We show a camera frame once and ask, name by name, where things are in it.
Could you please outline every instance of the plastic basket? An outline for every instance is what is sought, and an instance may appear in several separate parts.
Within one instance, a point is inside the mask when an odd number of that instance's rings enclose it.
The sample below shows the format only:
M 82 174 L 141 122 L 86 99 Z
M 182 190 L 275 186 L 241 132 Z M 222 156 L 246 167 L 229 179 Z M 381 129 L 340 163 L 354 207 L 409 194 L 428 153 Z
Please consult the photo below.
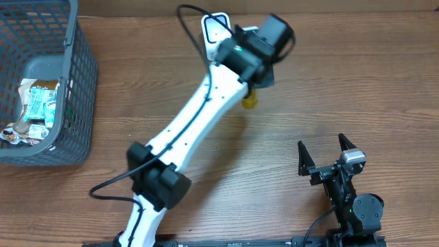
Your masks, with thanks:
M 0 130 L 23 109 L 23 78 L 59 80 L 54 126 L 35 146 L 1 140 L 0 163 L 83 163 L 90 152 L 97 63 L 77 20 L 77 0 L 0 2 Z

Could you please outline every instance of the white label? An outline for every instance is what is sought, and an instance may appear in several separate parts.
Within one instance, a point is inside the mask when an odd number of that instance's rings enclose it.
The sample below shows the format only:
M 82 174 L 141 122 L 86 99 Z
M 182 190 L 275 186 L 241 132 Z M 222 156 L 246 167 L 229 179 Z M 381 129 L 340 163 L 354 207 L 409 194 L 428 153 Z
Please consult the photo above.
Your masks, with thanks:
M 49 134 L 46 126 L 32 124 L 29 129 L 29 138 L 43 140 Z

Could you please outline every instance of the wooden surface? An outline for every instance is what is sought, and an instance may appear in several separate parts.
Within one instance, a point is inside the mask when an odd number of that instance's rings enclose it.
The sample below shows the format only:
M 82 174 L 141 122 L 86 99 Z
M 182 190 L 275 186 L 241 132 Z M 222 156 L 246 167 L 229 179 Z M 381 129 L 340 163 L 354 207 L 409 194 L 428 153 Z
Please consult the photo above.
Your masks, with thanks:
M 79 0 L 86 16 L 174 16 L 178 4 L 229 14 L 433 11 L 439 0 Z
M 389 246 L 439 242 L 439 12 L 289 14 L 297 46 L 275 67 L 254 110 L 234 107 L 202 142 L 193 181 L 160 234 L 179 240 L 285 239 L 304 235 L 329 208 L 322 186 L 297 175 L 299 140 L 319 165 L 340 154 L 337 134 L 367 153 L 358 193 L 385 201 Z M 232 16 L 242 25 L 262 16 Z M 200 35 L 198 17 L 188 17 Z M 0 166 L 0 246 L 67 247 L 110 241 L 132 205 L 88 197 L 126 171 L 189 99 L 205 71 L 174 17 L 81 19 L 97 57 L 93 149 L 83 165 Z M 101 191 L 130 196 L 124 180 Z M 314 234 L 336 227 L 334 217 Z

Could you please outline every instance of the basket handle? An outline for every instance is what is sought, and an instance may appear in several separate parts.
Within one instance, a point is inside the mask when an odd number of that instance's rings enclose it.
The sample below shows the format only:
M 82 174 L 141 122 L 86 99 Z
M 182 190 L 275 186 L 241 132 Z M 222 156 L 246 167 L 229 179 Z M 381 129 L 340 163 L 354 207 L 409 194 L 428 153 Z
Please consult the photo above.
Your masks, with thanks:
M 75 37 L 75 27 L 78 18 L 78 0 L 69 0 L 70 2 L 70 16 L 67 23 L 66 39 L 64 40 L 64 46 L 69 47 L 73 44 L 73 38 Z

